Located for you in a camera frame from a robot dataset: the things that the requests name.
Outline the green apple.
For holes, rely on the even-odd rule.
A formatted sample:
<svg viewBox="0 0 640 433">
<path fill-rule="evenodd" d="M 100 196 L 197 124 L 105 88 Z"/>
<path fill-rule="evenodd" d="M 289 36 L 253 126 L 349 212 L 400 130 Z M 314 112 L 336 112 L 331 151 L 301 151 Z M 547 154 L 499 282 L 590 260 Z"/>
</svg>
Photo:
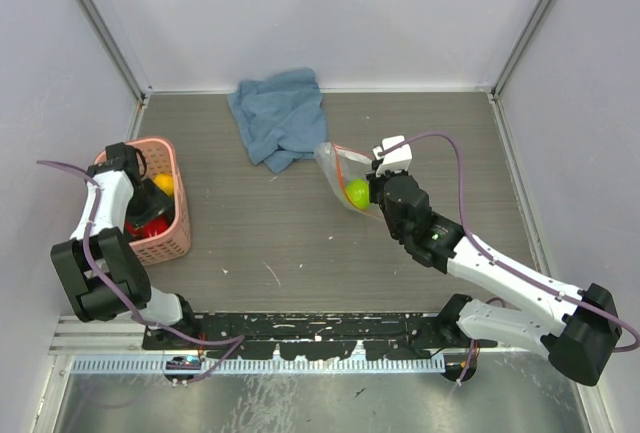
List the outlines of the green apple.
<svg viewBox="0 0 640 433">
<path fill-rule="evenodd" d="M 358 178 L 350 181 L 345 187 L 345 193 L 349 203 L 360 211 L 366 211 L 370 206 L 369 184 Z"/>
</svg>

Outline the clear orange zip bag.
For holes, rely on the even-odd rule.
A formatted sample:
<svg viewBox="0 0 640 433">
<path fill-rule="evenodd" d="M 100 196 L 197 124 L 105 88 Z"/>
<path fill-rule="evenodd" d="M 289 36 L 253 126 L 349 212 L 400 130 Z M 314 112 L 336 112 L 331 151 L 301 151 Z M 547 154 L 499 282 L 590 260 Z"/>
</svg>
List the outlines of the clear orange zip bag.
<svg viewBox="0 0 640 433">
<path fill-rule="evenodd" d="M 366 174 L 370 171 L 373 161 L 370 154 L 363 154 L 333 142 L 323 142 L 315 147 L 314 158 L 332 192 L 348 211 L 383 220 L 377 206 L 370 202 L 366 211 L 360 211 L 349 203 L 345 193 L 345 187 L 350 181 L 358 178 L 366 181 Z"/>
</svg>

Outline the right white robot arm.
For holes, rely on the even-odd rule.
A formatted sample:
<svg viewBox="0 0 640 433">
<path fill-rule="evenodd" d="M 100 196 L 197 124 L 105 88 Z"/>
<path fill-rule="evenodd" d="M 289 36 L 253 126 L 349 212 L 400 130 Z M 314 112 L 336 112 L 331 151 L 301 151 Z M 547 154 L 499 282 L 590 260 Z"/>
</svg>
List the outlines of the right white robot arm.
<svg viewBox="0 0 640 433">
<path fill-rule="evenodd" d="M 367 174 L 369 197 L 390 236 L 426 268 L 474 283 L 507 302 L 491 307 L 457 294 L 439 314 L 444 343 L 489 340 L 546 358 L 565 377 L 598 383 L 622 335 L 612 294 L 546 277 L 489 247 L 438 213 L 406 172 Z"/>
</svg>

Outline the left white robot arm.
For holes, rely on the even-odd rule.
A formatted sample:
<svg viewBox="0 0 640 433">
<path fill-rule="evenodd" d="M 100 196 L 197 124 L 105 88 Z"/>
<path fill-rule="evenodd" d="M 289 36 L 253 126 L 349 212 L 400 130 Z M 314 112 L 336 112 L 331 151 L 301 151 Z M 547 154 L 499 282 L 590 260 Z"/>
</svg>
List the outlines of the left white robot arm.
<svg viewBox="0 0 640 433">
<path fill-rule="evenodd" d="M 159 137 L 108 145 L 85 169 L 80 221 L 50 257 L 75 316 L 82 322 L 129 315 L 178 349 L 194 346 L 200 325 L 189 302 L 152 286 L 150 265 L 178 259 L 191 228 L 177 156 Z"/>
</svg>

